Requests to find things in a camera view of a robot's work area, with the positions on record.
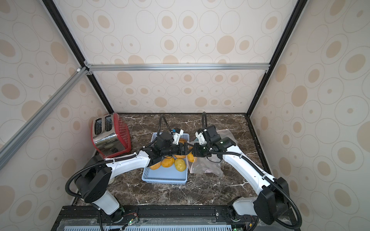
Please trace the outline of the clear zipper bag pink strip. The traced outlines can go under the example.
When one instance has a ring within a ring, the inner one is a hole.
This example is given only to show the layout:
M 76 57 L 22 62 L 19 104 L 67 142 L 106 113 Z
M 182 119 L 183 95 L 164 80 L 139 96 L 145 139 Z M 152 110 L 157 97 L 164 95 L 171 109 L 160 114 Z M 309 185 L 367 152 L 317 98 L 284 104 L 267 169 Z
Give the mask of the clear zipper bag pink strip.
M 190 173 L 205 174 L 213 173 L 219 178 L 224 177 L 224 172 L 221 169 L 221 160 L 213 155 L 211 157 L 195 157 L 194 163 L 188 161 Z

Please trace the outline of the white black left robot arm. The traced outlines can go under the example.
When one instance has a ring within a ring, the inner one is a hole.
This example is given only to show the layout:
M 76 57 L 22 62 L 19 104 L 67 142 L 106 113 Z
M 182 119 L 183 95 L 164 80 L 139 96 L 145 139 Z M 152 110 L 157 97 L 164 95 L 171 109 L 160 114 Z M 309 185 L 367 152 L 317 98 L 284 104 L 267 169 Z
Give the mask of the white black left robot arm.
M 124 209 L 108 191 L 109 182 L 118 175 L 143 168 L 154 173 L 151 182 L 185 184 L 188 141 L 189 135 L 183 131 L 154 133 L 149 145 L 138 153 L 116 158 L 94 156 L 67 180 L 65 191 L 105 213 L 112 222 L 120 222 Z

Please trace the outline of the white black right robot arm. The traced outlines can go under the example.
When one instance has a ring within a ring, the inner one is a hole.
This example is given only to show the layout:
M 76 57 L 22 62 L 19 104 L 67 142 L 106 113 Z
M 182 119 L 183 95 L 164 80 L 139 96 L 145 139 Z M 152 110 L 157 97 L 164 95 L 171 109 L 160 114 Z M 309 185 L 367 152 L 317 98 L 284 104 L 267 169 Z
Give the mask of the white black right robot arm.
M 276 179 L 252 162 L 229 137 L 222 138 L 215 126 L 208 126 L 196 132 L 198 142 L 194 143 L 192 154 L 206 158 L 217 156 L 235 168 L 252 186 L 256 197 L 240 197 L 232 204 L 237 217 L 257 216 L 265 224 L 277 222 L 287 229 L 299 229 L 302 216 L 298 206 L 290 197 L 288 183 Z

